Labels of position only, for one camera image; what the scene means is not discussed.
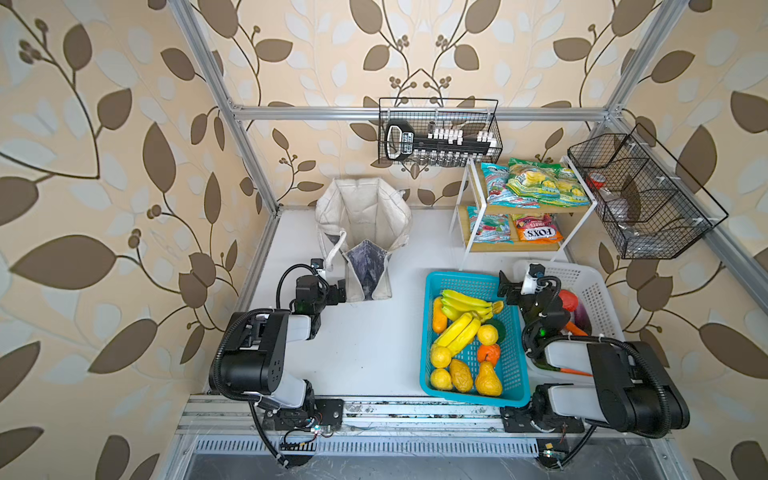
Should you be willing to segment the white canvas grocery bag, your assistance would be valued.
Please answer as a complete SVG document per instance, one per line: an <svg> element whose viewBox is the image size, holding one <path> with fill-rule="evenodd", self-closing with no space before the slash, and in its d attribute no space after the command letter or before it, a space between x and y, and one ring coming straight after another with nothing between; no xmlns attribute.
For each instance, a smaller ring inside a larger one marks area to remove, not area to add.
<svg viewBox="0 0 768 480"><path fill-rule="evenodd" d="M404 192L378 177L336 179L317 200L315 221L326 263L344 260L347 301L390 299L389 265L412 227Z"/></svg>

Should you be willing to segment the green yellow tea packet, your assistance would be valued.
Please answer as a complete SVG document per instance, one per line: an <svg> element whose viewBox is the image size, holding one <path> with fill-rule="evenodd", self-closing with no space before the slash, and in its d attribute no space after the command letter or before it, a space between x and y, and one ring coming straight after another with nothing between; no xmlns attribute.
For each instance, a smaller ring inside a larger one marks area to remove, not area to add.
<svg viewBox="0 0 768 480"><path fill-rule="evenodd" d="M534 199L557 199L560 190L554 168L540 162L511 159L506 186L517 196Z"/></svg>

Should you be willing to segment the teal candy packet top shelf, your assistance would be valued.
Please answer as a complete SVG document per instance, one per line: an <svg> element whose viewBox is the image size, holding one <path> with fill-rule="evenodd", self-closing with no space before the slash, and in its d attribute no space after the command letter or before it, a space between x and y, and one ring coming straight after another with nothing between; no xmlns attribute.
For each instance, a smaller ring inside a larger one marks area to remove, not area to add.
<svg viewBox="0 0 768 480"><path fill-rule="evenodd" d="M535 199L519 196L508 187L510 172L507 167L493 163L482 163L480 168L485 179L489 205L525 209L539 207Z"/></svg>

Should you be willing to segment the yellow banana bunch front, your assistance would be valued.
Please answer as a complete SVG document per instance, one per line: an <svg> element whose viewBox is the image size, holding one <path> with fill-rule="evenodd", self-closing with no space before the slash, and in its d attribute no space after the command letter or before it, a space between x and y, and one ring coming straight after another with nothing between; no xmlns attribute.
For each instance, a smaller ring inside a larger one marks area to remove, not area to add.
<svg viewBox="0 0 768 480"><path fill-rule="evenodd" d="M432 346L445 346L456 356L474 341L481 326L482 321L475 313L464 313L439 335Z"/></svg>

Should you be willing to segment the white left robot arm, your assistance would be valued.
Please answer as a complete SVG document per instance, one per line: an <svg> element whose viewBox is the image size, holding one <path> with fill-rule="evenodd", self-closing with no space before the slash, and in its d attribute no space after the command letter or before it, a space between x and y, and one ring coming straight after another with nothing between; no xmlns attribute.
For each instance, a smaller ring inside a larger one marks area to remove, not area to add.
<svg viewBox="0 0 768 480"><path fill-rule="evenodd" d="M283 272L275 305L236 312L213 357L213 392L247 405L267 452L285 469L306 464L320 438L342 426L345 402L319 399L310 381L286 372L286 350L314 339L321 313L346 301L343 280L327 281L325 261L313 258Z"/></svg>

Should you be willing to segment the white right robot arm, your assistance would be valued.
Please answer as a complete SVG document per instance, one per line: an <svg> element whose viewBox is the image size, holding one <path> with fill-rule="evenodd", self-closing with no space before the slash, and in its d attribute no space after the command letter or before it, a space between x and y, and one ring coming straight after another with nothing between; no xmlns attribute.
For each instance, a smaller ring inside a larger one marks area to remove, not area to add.
<svg viewBox="0 0 768 480"><path fill-rule="evenodd" d="M523 407L500 410L508 433L581 434L538 458L563 469L598 429L660 439L690 424L682 393L652 346L625 339L599 273L570 263L528 263L500 274L498 295L520 316L516 343L550 380Z"/></svg>

